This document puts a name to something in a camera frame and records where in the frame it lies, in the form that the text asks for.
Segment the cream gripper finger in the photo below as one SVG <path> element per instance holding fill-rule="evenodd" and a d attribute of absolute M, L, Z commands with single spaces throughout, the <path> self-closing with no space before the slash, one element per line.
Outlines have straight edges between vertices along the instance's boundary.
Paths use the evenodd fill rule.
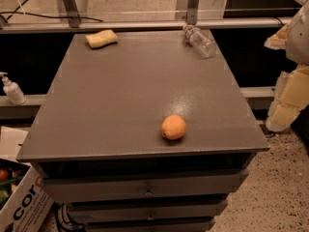
<path fill-rule="evenodd" d="M 289 25 L 286 24 L 281 27 L 275 34 L 271 37 L 267 38 L 264 43 L 264 46 L 270 49 L 285 49 L 286 48 L 286 38 L 287 38 L 287 30 Z"/>
<path fill-rule="evenodd" d="M 267 114 L 267 129 L 284 131 L 308 105 L 309 67 L 298 65 L 292 72 L 281 72 L 275 86 L 274 101 Z"/>

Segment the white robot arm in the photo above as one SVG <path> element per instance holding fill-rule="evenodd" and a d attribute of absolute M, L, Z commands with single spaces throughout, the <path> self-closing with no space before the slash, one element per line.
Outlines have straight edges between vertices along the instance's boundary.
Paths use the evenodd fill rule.
<path fill-rule="evenodd" d="M 292 72 L 280 73 L 267 114 L 267 129 L 280 132 L 287 129 L 309 104 L 309 1 L 290 23 L 265 41 L 265 47 L 284 49 L 286 57 L 297 63 Z"/>

